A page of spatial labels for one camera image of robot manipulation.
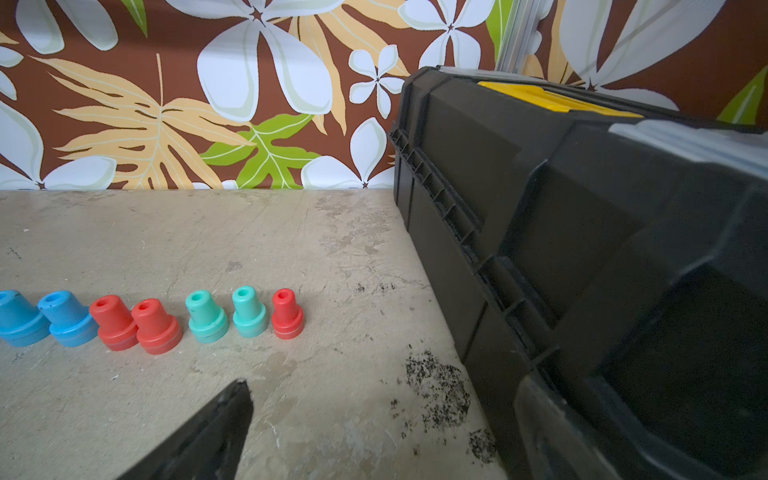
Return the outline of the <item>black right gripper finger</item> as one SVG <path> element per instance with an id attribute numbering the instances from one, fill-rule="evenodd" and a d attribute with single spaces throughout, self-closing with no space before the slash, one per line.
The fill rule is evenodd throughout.
<path id="1" fill-rule="evenodd" d="M 233 479 L 253 412 L 247 381 L 236 379 L 120 477 Z"/>

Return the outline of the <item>red stamp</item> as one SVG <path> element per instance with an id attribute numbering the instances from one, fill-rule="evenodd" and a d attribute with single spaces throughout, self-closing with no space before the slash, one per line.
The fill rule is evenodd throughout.
<path id="1" fill-rule="evenodd" d="M 110 350 L 123 351 L 138 344 L 138 326 L 119 296 L 95 300 L 89 313 L 99 326 L 98 337 Z"/>
<path id="2" fill-rule="evenodd" d="M 271 317 L 275 335 L 283 340 L 297 337 L 304 329 L 304 311 L 297 303 L 295 293 L 288 288 L 278 290 L 273 295 L 273 314 Z"/>
<path id="3" fill-rule="evenodd" d="M 166 311 L 159 299 L 139 302 L 132 308 L 131 316 L 138 328 L 139 344 L 151 355 L 171 351 L 182 339 L 183 331 L 176 317 Z"/>

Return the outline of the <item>green stamp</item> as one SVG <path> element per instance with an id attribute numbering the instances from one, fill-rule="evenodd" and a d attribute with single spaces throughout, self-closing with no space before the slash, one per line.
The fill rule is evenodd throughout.
<path id="1" fill-rule="evenodd" d="M 190 314 L 189 329 L 200 343 L 213 343 L 227 333 L 227 315 L 209 291 L 198 290 L 190 293 L 185 300 L 185 306 Z"/>
<path id="2" fill-rule="evenodd" d="M 233 323 L 241 336 L 254 338 L 267 329 L 267 310 L 253 287 L 238 288 L 232 294 L 232 301 L 235 309 Z"/>

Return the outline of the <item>blue stamp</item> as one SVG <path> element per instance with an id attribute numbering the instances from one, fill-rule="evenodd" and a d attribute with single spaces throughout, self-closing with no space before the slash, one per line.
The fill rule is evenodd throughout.
<path id="1" fill-rule="evenodd" d="M 99 326 L 89 308 L 70 291 L 49 293 L 37 307 L 50 322 L 50 334 L 64 347 L 77 347 L 97 336 Z"/>
<path id="2" fill-rule="evenodd" d="M 5 290 L 1 297 L 1 338 L 13 347 L 26 347 L 50 335 L 50 322 L 19 291 Z"/>

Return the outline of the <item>black toolbox yellow latch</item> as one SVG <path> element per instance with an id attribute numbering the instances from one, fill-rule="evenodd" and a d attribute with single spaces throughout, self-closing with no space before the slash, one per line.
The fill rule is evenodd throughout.
<path id="1" fill-rule="evenodd" d="M 515 479 L 767 475 L 767 133 L 424 67 L 394 198 Z"/>

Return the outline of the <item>aluminium frame post back right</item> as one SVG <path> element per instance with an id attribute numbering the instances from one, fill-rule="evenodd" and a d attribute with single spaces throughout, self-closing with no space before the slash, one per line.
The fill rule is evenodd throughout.
<path id="1" fill-rule="evenodd" d="M 539 48 L 542 35 L 539 23 L 551 11 L 553 0 L 514 1 L 507 15 L 495 70 L 521 74 L 526 60 Z"/>

